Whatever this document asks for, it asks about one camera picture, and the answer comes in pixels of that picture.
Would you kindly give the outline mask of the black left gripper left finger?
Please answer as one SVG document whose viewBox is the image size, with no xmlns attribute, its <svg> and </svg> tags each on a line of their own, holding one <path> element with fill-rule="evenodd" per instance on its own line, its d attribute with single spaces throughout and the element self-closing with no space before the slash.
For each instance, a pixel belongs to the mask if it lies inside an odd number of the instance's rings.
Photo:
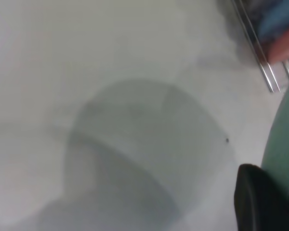
<svg viewBox="0 0 289 231">
<path fill-rule="evenodd" d="M 239 166 L 234 208 L 239 231 L 289 231 L 289 202 L 256 165 Z"/>
</svg>

